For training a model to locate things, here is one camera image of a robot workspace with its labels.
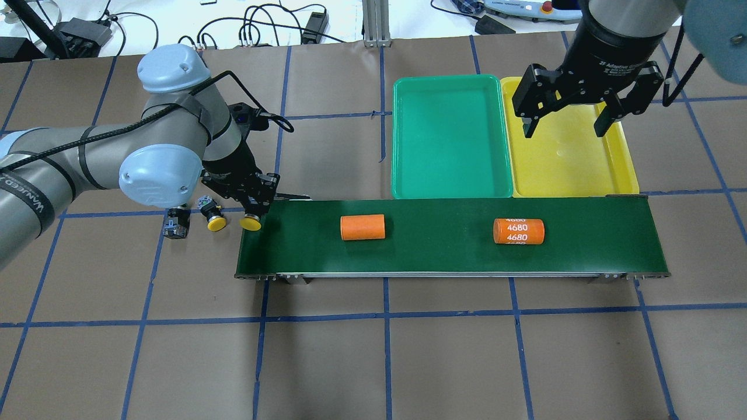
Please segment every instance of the light blue controller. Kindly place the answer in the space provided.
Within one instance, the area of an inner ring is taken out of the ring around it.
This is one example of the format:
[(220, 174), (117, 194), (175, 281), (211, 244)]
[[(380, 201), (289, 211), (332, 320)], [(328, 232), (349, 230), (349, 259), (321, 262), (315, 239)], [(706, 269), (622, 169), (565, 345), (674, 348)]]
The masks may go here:
[(581, 19), (581, 10), (556, 9), (552, 1), (485, 0), (485, 8), (498, 16), (517, 16), (533, 22), (557, 20), (572, 23)]

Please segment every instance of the yellow cap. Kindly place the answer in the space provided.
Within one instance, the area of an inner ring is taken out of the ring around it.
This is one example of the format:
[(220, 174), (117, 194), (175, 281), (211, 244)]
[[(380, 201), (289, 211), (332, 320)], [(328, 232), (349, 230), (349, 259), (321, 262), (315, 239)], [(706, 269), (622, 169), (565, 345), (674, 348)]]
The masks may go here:
[(262, 223), (259, 222), (259, 217), (254, 214), (245, 214), (244, 218), (238, 222), (241, 227), (252, 232), (256, 232), (262, 229)]
[(226, 227), (226, 218), (225, 217), (213, 217), (208, 222), (208, 229), (211, 232), (217, 232), (221, 229)]

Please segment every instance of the orange cylinder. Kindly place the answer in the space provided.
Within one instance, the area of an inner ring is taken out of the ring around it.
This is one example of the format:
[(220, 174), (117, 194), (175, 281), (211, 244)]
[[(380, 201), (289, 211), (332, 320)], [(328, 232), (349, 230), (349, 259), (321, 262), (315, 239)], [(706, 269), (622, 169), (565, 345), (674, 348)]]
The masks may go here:
[(384, 215), (342, 216), (340, 217), (340, 236), (343, 241), (384, 239), (386, 237)]
[(539, 245), (545, 241), (545, 224), (540, 219), (495, 219), (496, 244)]

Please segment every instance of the dark green conveyor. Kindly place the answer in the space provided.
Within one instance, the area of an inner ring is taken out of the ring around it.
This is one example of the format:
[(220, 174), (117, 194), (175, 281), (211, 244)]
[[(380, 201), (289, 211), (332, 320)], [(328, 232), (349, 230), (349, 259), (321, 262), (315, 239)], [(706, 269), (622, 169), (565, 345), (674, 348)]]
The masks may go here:
[[(386, 239), (342, 241), (340, 216), (383, 213)], [(541, 245), (496, 245), (497, 217), (545, 222)], [(279, 201), (244, 232), (237, 278), (663, 277), (645, 196)]]

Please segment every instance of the robotic arm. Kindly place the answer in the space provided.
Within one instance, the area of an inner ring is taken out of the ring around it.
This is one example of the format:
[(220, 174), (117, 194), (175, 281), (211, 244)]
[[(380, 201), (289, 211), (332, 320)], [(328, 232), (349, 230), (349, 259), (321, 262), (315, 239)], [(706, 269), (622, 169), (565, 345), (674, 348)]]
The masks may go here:
[[(651, 54), (675, 20), (724, 79), (747, 84), (747, 2), (743, 0), (580, 0), (583, 18), (556, 70), (527, 68), (512, 98), (524, 135), (567, 105), (605, 102), (594, 124), (602, 137), (628, 114), (641, 114), (664, 82)], [(625, 98), (619, 96), (633, 85)]]
[(151, 51), (137, 74), (151, 93), (138, 123), (37, 128), (0, 139), (0, 214), (13, 215), (0, 218), (0, 270), (94, 189), (120, 188), (138, 203), (169, 208), (187, 202), (202, 175), (203, 184), (241, 203), (243, 228), (261, 227), (279, 175), (257, 168), (246, 136), (269, 120), (292, 132), (290, 123), (259, 104), (226, 106), (215, 81), (230, 75), (244, 86), (230, 72), (211, 78), (184, 45)]

